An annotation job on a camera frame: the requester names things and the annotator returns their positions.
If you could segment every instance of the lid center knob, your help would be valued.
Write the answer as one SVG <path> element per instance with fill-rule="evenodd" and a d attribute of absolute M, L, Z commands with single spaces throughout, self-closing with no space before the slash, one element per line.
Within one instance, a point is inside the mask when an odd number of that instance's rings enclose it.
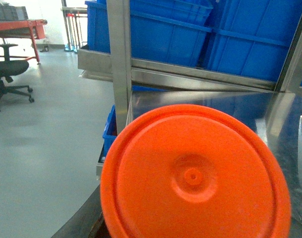
<path fill-rule="evenodd" d="M 203 182 L 203 174 L 196 168 L 190 168 L 185 171 L 184 179 L 191 186 L 200 185 Z"/>

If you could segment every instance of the metal frame post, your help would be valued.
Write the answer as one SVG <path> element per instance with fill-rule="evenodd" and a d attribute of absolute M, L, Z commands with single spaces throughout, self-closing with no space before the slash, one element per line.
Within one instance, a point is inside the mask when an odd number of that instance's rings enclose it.
<path fill-rule="evenodd" d="M 131 96 L 131 35 L 129 0 L 107 0 L 117 130 L 126 124 Z"/>

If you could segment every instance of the chair base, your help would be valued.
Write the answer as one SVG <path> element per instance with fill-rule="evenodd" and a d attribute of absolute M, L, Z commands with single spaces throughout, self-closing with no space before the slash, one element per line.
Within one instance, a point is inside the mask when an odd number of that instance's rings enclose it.
<path fill-rule="evenodd" d="M 21 89 L 21 88 L 27 88 L 27 91 L 29 93 L 23 93 L 23 92 L 17 90 L 17 89 Z M 27 96 L 27 97 L 29 97 L 28 100 L 30 101 L 30 103 L 33 103 L 34 99 L 32 98 L 32 95 L 30 94 L 31 92 L 33 92 L 33 89 L 30 88 L 30 86 L 28 86 L 28 85 L 6 87 L 4 85 L 3 80 L 0 79 L 0 99 L 2 98 L 2 96 L 4 94 L 13 93 L 13 94 L 18 94 L 18 95 L 22 95 L 22 96 Z"/>

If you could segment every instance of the red workbench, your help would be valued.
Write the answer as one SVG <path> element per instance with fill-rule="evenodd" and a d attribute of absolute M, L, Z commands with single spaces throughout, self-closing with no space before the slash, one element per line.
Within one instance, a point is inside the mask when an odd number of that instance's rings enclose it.
<path fill-rule="evenodd" d="M 40 61 L 36 39 L 45 38 L 44 25 L 47 20 L 22 20 L 22 21 L 6 21 L 0 22 L 0 38 L 30 38 L 34 48 L 35 56 L 26 57 L 25 60 L 36 59 Z"/>

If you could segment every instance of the gray crate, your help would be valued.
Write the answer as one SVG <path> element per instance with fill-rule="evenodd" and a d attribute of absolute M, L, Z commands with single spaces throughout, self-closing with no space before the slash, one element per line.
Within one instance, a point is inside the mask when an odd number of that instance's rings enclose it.
<path fill-rule="evenodd" d="M 0 21 L 19 21 L 28 19 L 24 6 L 0 6 Z"/>

